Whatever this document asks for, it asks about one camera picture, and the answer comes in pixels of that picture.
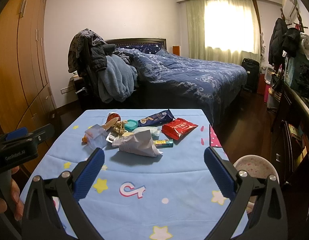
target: headboard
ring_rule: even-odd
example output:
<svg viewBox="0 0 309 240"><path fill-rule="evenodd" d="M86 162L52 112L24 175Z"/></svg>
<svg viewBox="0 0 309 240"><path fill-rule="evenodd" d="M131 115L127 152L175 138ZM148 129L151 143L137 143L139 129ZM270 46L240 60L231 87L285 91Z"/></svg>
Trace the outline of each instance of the headboard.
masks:
<svg viewBox="0 0 309 240"><path fill-rule="evenodd" d="M149 43L162 43L163 49L167 49L167 40L166 39L157 39L157 38L128 38L128 39L116 39L116 40L107 40L105 41L108 44L115 44L117 46L128 46L128 45L141 45Z"/></svg>

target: electrical outlet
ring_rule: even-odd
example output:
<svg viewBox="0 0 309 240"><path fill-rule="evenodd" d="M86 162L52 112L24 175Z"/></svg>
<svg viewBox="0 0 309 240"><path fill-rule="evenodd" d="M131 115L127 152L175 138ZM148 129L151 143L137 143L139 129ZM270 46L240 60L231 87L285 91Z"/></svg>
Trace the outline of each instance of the electrical outlet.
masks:
<svg viewBox="0 0 309 240"><path fill-rule="evenodd" d="M61 89L61 94L68 93L70 91L74 90L74 86L66 87Z"/></svg>

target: human hand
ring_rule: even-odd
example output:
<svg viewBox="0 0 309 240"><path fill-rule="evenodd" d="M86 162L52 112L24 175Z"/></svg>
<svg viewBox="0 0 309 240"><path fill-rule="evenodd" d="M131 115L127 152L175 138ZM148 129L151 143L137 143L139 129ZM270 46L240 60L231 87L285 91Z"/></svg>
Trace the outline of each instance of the human hand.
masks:
<svg viewBox="0 0 309 240"><path fill-rule="evenodd" d="M19 170L19 166L11 169L11 174L15 174ZM22 218L24 205L20 200L20 189L14 179L11 179L11 198L13 199L14 203L16 204L16 210L14 213L14 217L17 221ZM3 213L7 210L7 203L0 198L0 213Z"/></svg>

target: wooden wardrobe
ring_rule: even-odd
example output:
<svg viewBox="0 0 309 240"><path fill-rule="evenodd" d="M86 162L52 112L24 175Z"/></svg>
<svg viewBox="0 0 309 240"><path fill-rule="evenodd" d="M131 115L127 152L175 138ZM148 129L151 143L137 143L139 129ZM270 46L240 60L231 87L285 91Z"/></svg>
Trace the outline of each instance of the wooden wardrobe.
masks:
<svg viewBox="0 0 309 240"><path fill-rule="evenodd" d="M44 57L46 0L9 0L0 14L0 134L27 127L31 132L54 118ZM24 164L32 173L51 141L38 145L39 157Z"/></svg>

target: blue tablecloth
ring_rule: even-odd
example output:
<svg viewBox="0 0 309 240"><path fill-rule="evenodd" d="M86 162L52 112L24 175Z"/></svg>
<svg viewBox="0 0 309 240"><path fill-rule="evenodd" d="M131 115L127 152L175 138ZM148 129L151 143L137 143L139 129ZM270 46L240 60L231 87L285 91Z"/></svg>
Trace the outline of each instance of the blue tablecloth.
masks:
<svg viewBox="0 0 309 240"><path fill-rule="evenodd" d="M39 163L21 200L24 202L33 176L58 177L90 156L93 150L81 144L84 131L104 124L109 112L124 119L139 120L163 109L88 110L55 141ZM121 152L109 144L105 162L85 199L82 209L104 239L203 240L218 222L229 199L222 196L203 160L209 146L209 122L202 110L171 109L174 116L199 125L162 156L146 157ZM167 138L160 133L160 139ZM224 159L223 149L216 148ZM75 236L62 207L56 208L66 232ZM234 236L241 234L248 217L244 213Z"/></svg>

